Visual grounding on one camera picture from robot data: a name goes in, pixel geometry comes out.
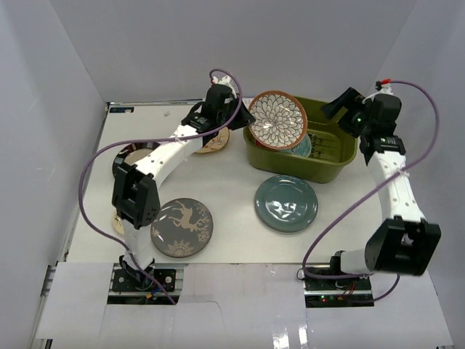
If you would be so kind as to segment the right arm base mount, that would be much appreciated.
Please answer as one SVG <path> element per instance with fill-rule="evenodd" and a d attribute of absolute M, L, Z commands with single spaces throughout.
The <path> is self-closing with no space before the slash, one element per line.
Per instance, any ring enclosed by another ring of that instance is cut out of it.
<path fill-rule="evenodd" d="M 296 278 L 303 283 L 307 309 L 374 306 L 371 282 L 368 278 L 310 278 L 302 268 L 296 272 Z"/>

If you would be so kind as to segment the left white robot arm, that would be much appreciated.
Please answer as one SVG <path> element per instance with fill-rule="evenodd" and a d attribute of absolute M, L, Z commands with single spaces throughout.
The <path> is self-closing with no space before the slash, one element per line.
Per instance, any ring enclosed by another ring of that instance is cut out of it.
<path fill-rule="evenodd" d="M 199 151 L 219 130 L 242 129 L 255 118 L 243 104 L 240 87 L 213 83 L 203 101 L 196 103 L 170 138 L 158 141 L 158 147 L 146 157 L 117 167 L 112 204 L 124 229 L 126 251 L 119 264 L 129 282 L 138 290 L 153 283 L 148 267 L 153 258 L 147 251 L 150 225 L 161 210 L 158 190 L 164 180 L 191 154 Z"/>

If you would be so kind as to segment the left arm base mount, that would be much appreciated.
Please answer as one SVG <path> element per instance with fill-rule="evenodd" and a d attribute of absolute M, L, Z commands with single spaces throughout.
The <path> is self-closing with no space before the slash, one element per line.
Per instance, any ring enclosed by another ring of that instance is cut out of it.
<path fill-rule="evenodd" d="M 181 281 L 174 268 L 148 268 L 149 274 L 170 294 L 174 303 L 179 301 Z M 109 305 L 173 305 L 168 297 L 150 279 L 141 283 L 133 279 L 119 265 L 113 268 L 107 304 Z"/>

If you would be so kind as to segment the white petal pattern bowl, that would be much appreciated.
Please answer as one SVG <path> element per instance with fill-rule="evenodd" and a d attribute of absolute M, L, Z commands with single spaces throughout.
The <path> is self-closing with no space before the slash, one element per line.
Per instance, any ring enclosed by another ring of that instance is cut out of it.
<path fill-rule="evenodd" d="M 257 95 L 248 107 L 255 118 L 248 130 L 261 145 L 281 151 L 297 145 L 307 131 L 302 104 L 286 92 L 271 90 Z"/>

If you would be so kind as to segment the red and teal flower plate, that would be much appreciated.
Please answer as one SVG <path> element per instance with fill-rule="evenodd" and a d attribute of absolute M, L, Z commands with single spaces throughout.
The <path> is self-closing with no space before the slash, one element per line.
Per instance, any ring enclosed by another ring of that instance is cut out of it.
<path fill-rule="evenodd" d="M 292 156 L 308 158 L 311 154 L 311 151 L 312 151 L 312 143 L 311 143 L 310 136 L 308 134 L 305 134 L 298 144 L 296 144 L 292 148 L 283 149 L 280 152 L 288 154 L 288 155 L 292 155 Z"/>

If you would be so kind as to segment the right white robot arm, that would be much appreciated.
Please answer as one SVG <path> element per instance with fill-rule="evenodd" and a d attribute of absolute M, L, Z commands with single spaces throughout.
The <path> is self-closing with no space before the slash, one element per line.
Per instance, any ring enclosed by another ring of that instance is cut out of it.
<path fill-rule="evenodd" d="M 421 276 L 440 241 L 439 225 L 428 222 L 411 188 L 403 141 L 395 134 L 402 102 L 393 95 L 389 81 L 380 81 L 377 92 L 362 96 L 350 87 L 321 111 L 332 119 L 344 109 L 339 128 L 359 139 L 360 151 L 375 182 L 382 222 L 365 246 L 337 253 L 339 265 L 328 271 L 329 284 L 346 289 L 355 275 L 397 273 Z"/>

